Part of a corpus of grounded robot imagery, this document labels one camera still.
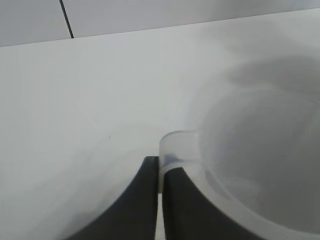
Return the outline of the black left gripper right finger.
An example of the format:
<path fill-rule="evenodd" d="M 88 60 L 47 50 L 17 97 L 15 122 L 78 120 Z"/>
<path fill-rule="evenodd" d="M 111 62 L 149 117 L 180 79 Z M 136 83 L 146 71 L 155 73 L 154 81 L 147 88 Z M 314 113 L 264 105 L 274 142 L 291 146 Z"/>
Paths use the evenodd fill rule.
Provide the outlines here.
<path fill-rule="evenodd" d="M 162 212 L 167 240 L 239 240 L 236 223 L 200 192 L 183 168 L 164 176 Z"/>

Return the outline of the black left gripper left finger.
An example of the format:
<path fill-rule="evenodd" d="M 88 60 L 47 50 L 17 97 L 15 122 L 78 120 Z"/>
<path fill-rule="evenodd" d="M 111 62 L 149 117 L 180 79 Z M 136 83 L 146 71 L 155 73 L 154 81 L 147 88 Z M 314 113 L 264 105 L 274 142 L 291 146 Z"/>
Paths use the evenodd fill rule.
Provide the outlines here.
<path fill-rule="evenodd" d="M 158 214 L 159 158 L 144 158 L 117 200 L 69 240 L 153 240 Z"/>

